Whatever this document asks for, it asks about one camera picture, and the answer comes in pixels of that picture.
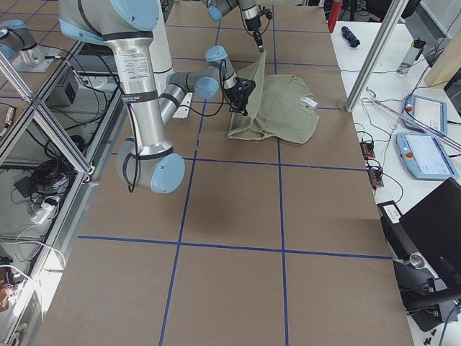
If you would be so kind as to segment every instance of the white table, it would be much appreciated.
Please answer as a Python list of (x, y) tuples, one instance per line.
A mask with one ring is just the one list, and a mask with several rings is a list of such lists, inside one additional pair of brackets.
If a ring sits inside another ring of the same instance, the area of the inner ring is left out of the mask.
[[(349, 47), (347, 41), (341, 36), (341, 28), (347, 26), (360, 40), (360, 45), (357, 48)], [(355, 80), (358, 76), (358, 70), (361, 69), (364, 60), (370, 50), (373, 40), (380, 28), (379, 23), (363, 23), (363, 22), (337, 22), (334, 32), (331, 34), (333, 46), (338, 60), (339, 68), (341, 69), (341, 77), (344, 83), (346, 93), (349, 94)], [(375, 67), (376, 72), (395, 71), (403, 60), (408, 48), (410, 47), (413, 38), (405, 25), (399, 24), (391, 35), (388, 45), (386, 46), (383, 54), (380, 57), (378, 64)], [(409, 92), (413, 90), (418, 82), (420, 76), (426, 69), (427, 62), (423, 57), (419, 59), (420, 63), (413, 66), (406, 76), (401, 76), (395, 72), (392, 73), (374, 73), (370, 78), (367, 86), (373, 90), (378, 100), (386, 99), (403, 99)], [(420, 87), (426, 86), (424, 80), (419, 84)], [(460, 116), (457, 114), (456, 109), (453, 107), (448, 96), (443, 89), (430, 88), (430, 89), (417, 89), (415, 95), (421, 95), (438, 99), (447, 103), (447, 115), (449, 120), (460, 122)], [(363, 92), (362, 98), (370, 97), (369, 92)], [(383, 102), (394, 110), (400, 111), (403, 107), (403, 102), (387, 101)], [(367, 104), (364, 106), (361, 102), (357, 104), (353, 111), (354, 121), (357, 124), (362, 124), (364, 130), (370, 133), (375, 140), (388, 140), (389, 136), (383, 131), (373, 127), (364, 109), (370, 114), (371, 121), (379, 128), (391, 133), (393, 126), (397, 123), (398, 117), (387, 110), (377, 106)], [(363, 130), (361, 125), (356, 125), (358, 131)], [(442, 181), (424, 181), (414, 179), (406, 169), (398, 148), (395, 144), (395, 134), (399, 132), (412, 132), (406, 128), (402, 121), (399, 121), (397, 127), (393, 131), (392, 138), (389, 145), (383, 142), (375, 142), (375, 156), (376, 159), (384, 164), (384, 173), (390, 175), (398, 180), (403, 186), (403, 198), (399, 202), (398, 207), (403, 213), (410, 210), (421, 199), (427, 196), (432, 190), (439, 186)], [(457, 142), (461, 142), (461, 126), (449, 125), (448, 136)], [(458, 154), (451, 148), (445, 146), (447, 153)], [(461, 172), (461, 156), (453, 159), (452, 162), (458, 172)], [(400, 197), (400, 188), (388, 177), (383, 177), (384, 187), (377, 190), (375, 195), (376, 203), (385, 202), (388, 200), (397, 200)], [(413, 342), (415, 345), (422, 345), (424, 340), (431, 335), (429, 332), (422, 332), (414, 320), (409, 317), (408, 323), (413, 335)], [(431, 344), (438, 345), (439, 336), (443, 326), (437, 327), (437, 334), (432, 337)], [(461, 322), (450, 323), (445, 334), (443, 346), (459, 346), (461, 340)]]

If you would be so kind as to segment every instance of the black chair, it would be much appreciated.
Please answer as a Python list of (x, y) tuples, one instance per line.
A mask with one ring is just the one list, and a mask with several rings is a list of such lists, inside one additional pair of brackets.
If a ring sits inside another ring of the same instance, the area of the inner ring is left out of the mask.
[[(384, 19), (392, 0), (368, 0), (367, 11), (380, 19), (380, 22)], [(411, 16), (416, 7), (419, 5), (421, 0), (410, 0), (402, 13), (402, 18)]]

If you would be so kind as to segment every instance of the blue joint cap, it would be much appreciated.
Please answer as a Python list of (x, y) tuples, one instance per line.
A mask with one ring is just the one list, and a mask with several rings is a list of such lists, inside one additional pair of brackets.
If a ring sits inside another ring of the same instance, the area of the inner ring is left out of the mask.
[(64, 22), (62, 19), (59, 19), (59, 22), (61, 24), (61, 31), (63, 34), (73, 40), (93, 43), (94, 45), (106, 45), (102, 37), (94, 34), (93, 32), (80, 29), (79, 27)]
[(195, 92), (203, 99), (211, 99), (219, 90), (219, 83), (211, 77), (199, 78), (195, 83)]
[(207, 50), (205, 54), (205, 59), (207, 62), (211, 63), (213, 61), (221, 61), (228, 57), (228, 52), (225, 51), (224, 47), (216, 45)]
[(1, 23), (0, 27), (5, 27), (7, 29), (27, 29), (26, 23), (19, 19), (7, 20)]
[(123, 20), (138, 30), (151, 31), (160, 19), (157, 1), (110, 0), (110, 3)]
[(7, 45), (0, 45), (0, 52), (2, 52), (8, 60), (13, 59), (17, 55), (17, 53)]
[(217, 7), (210, 6), (207, 10), (208, 15), (214, 22), (219, 22), (222, 18), (223, 15), (221, 14), (220, 10)]
[(173, 75), (174, 74), (169, 74), (168, 76), (166, 76), (166, 80), (165, 80), (166, 85), (170, 84), (170, 81)]
[(180, 155), (172, 153), (165, 156), (153, 170), (151, 190), (157, 193), (175, 191), (180, 186), (185, 172), (186, 164)]

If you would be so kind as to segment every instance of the green cloth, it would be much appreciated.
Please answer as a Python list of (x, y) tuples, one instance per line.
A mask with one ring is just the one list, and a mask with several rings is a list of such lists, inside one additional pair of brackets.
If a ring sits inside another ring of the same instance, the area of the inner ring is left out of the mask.
[(318, 123), (314, 109), (302, 97), (313, 98), (301, 78), (291, 74), (264, 76), (266, 52), (261, 58), (238, 72), (253, 79), (256, 88), (249, 97), (248, 115), (233, 113), (228, 138), (261, 140), (278, 137), (293, 143), (305, 143)]

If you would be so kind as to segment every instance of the computer monitor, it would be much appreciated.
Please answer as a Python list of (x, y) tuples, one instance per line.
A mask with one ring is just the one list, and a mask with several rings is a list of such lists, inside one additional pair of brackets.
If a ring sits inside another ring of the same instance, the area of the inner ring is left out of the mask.
[(400, 224), (447, 286), (461, 285), (461, 185), (445, 180)]

